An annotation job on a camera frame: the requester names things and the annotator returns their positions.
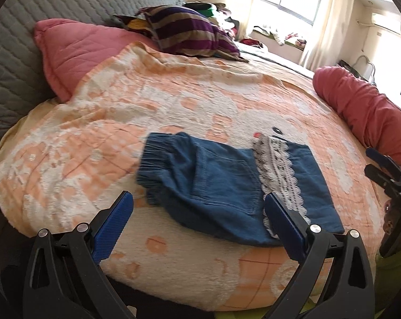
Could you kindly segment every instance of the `pink pillow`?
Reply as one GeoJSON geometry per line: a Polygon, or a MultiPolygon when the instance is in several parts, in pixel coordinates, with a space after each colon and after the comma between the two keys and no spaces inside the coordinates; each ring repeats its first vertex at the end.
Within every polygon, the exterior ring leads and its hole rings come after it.
{"type": "Polygon", "coordinates": [[[357,139],[401,165],[401,109],[342,67],[316,70],[313,86],[357,139]]]}
{"type": "Polygon", "coordinates": [[[62,102],[71,99],[85,74],[131,42],[159,50],[155,42],[139,33],[68,19],[36,23],[34,38],[42,52],[47,82],[62,102]]]}

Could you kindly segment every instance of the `green clothing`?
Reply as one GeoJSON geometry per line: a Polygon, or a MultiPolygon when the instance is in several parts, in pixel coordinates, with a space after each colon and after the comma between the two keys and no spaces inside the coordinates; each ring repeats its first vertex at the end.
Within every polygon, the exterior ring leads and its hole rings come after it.
{"type": "Polygon", "coordinates": [[[208,2],[188,2],[184,5],[187,8],[195,10],[206,18],[217,15],[217,6],[208,2]]]}
{"type": "Polygon", "coordinates": [[[401,251],[390,257],[376,255],[376,312],[385,309],[401,288],[401,251]]]}

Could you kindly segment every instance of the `jeans back pocket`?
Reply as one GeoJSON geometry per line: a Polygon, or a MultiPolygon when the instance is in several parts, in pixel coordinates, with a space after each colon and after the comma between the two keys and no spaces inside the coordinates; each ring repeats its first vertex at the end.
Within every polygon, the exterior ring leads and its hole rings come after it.
{"type": "Polygon", "coordinates": [[[204,204],[228,206],[249,215],[259,213],[261,183],[246,160],[218,156],[199,147],[192,195],[204,204]]]}

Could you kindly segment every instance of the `denim jeans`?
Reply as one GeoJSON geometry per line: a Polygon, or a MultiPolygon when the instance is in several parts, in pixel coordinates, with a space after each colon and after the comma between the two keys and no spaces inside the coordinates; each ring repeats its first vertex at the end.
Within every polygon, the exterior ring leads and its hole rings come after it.
{"type": "Polygon", "coordinates": [[[251,149],[184,132],[151,133],[137,183],[150,204],[187,228],[244,245],[281,245],[263,225],[264,193],[251,149]]]}
{"type": "Polygon", "coordinates": [[[343,234],[344,226],[332,202],[326,180],[307,145],[286,141],[289,160],[312,224],[330,233],[343,234]]]}

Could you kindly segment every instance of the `gray lace trim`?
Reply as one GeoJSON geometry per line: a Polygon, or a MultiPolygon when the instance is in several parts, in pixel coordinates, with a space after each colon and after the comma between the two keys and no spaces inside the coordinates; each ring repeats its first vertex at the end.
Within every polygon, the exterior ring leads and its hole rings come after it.
{"type": "MultiPolygon", "coordinates": [[[[265,194],[277,193],[288,209],[299,212],[303,219],[310,224],[307,210],[303,206],[304,201],[301,197],[298,181],[292,169],[292,162],[289,160],[286,141],[261,134],[259,138],[254,138],[253,144],[255,162],[263,192],[265,194]]],[[[263,215],[263,223],[267,231],[272,237],[278,238],[270,226],[265,210],[263,210],[263,215]]]]}

